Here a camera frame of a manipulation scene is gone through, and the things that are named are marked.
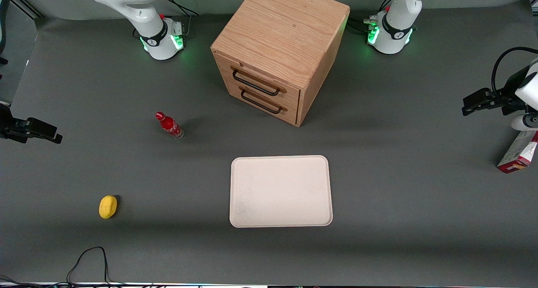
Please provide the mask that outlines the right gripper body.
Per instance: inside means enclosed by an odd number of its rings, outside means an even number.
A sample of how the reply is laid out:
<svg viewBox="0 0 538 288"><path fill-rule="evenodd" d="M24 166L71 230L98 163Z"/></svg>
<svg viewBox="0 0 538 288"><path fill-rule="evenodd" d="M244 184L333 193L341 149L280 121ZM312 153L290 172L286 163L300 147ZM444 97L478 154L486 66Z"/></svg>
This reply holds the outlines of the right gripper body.
<svg viewBox="0 0 538 288"><path fill-rule="evenodd" d="M6 129L14 125L14 117L11 110L6 105L0 105L0 128Z"/></svg>

